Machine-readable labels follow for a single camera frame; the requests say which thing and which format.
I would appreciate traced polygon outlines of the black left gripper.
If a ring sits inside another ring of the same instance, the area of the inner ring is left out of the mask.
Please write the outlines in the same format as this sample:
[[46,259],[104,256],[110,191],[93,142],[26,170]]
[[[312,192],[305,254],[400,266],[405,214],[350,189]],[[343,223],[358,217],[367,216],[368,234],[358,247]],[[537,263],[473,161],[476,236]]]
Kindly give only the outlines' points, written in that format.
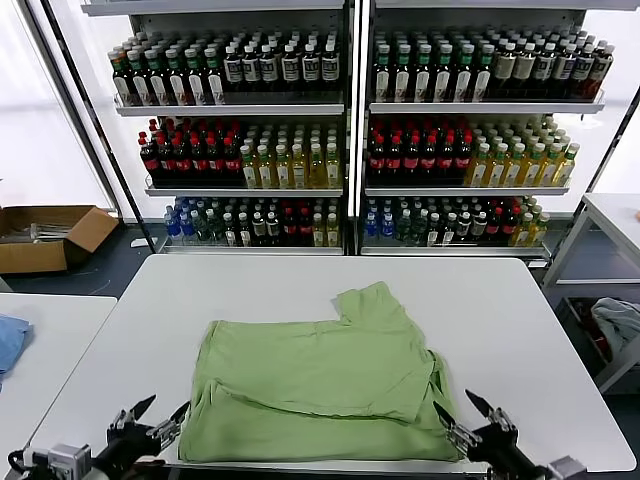
[[121,410],[107,430],[107,446],[92,459],[92,468],[108,479],[122,479],[144,456],[157,456],[180,435],[190,410],[190,402],[182,404],[166,420],[155,427],[136,424],[155,401],[151,395],[129,410]]

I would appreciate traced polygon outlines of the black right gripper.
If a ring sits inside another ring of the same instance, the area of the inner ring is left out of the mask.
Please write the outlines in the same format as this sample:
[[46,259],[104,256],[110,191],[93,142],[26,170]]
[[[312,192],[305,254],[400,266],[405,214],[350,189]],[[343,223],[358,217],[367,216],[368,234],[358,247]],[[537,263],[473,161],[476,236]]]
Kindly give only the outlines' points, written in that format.
[[470,461],[488,463],[493,473],[507,479],[544,479],[546,468],[535,465],[518,448],[518,430],[508,414],[502,408],[493,408],[484,397],[468,389],[465,394],[491,424],[471,431],[434,401],[449,442]]

